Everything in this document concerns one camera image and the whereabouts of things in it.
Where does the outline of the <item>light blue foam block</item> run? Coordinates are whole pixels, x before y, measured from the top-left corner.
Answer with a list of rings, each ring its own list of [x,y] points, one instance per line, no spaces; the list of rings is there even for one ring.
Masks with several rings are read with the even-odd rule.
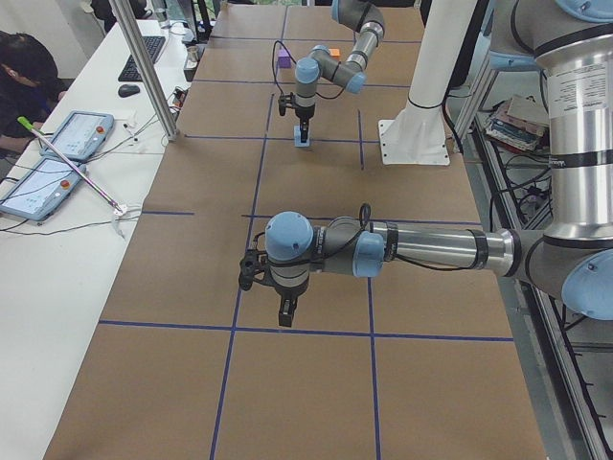
[[[308,129],[303,129],[299,125],[294,127],[294,145],[297,148],[306,148],[310,146],[310,137]]]

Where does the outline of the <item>purple foam block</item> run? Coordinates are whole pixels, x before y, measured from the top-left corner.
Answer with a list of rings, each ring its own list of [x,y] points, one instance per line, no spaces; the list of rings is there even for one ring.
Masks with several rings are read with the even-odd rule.
[[[285,49],[281,48],[277,53],[277,65],[280,69],[290,69],[292,67],[292,56]]]

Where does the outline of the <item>black computer mouse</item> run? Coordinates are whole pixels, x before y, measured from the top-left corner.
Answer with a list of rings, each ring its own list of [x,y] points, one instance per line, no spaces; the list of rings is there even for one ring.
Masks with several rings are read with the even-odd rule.
[[[126,83],[119,86],[117,94],[120,98],[128,98],[139,94],[141,88],[137,84]]]

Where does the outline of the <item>stack of books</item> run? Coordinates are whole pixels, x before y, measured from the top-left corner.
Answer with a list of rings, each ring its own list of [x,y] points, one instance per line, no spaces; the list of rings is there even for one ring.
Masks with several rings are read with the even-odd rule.
[[[488,116],[485,134],[508,148],[531,152],[550,146],[548,122],[542,103],[513,95]]]

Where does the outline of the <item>upper teach pendant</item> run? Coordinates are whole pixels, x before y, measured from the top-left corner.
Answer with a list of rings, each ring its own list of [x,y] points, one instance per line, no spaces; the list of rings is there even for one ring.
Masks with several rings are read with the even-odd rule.
[[[73,110],[49,142],[71,161],[83,163],[99,149],[113,125],[111,114]]]

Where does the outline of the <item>teach pendant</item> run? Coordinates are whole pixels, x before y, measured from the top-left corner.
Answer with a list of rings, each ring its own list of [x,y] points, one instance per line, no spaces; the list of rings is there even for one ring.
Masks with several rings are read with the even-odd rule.
[[[65,163],[42,157],[1,198],[1,212],[33,221],[53,214],[81,182]]]
[[[99,149],[113,125],[111,114],[73,110],[49,142],[71,161],[83,163]]]

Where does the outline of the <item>white side table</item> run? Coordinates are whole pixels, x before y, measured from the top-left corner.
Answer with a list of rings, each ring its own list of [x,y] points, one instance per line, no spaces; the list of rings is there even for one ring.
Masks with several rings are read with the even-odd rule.
[[[111,113],[102,156],[45,221],[1,221],[1,455],[40,459],[54,435],[168,140],[146,93],[118,95],[114,28],[45,124]]]

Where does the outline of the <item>lower teach pendant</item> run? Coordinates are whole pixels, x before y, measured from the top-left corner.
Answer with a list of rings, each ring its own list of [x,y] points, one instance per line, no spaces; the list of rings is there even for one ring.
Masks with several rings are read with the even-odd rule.
[[[33,221],[53,214],[81,182],[65,163],[42,157],[1,198],[1,212]]]

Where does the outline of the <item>seated person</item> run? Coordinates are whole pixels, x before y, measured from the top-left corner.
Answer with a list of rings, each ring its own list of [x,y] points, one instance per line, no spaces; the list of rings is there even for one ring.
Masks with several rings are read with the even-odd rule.
[[[34,139],[18,118],[42,127],[67,91],[49,50],[30,34],[1,33],[1,154],[19,155]]]

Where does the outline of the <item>green tipped metal rod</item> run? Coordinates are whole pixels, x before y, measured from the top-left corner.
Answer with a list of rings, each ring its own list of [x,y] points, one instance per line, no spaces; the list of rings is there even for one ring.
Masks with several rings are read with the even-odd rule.
[[[27,129],[34,137],[36,137],[45,147],[52,151],[63,163],[65,163],[72,171],[74,171],[90,188],[92,188],[104,201],[114,209],[114,214],[117,217],[122,217],[127,213],[128,207],[126,204],[120,204],[113,199],[102,187],[97,185],[93,180],[88,178],[79,167],[71,161],[64,153],[57,149],[43,134],[36,128],[26,117],[19,116],[17,122]]]

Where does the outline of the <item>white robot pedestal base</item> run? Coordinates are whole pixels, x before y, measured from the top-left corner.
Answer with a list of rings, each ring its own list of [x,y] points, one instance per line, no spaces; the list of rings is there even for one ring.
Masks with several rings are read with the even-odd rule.
[[[420,44],[406,106],[393,120],[378,122],[385,165],[450,164],[443,119],[445,95],[469,25],[485,1],[433,1]]]

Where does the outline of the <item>aluminium frame post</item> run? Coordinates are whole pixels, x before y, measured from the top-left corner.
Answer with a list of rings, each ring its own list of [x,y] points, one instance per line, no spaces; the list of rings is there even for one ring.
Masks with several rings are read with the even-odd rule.
[[[110,0],[109,4],[122,30],[128,49],[140,71],[142,82],[148,93],[155,114],[169,142],[173,142],[178,128],[167,104],[162,85],[157,77],[154,64],[146,49],[137,20],[128,1]]]

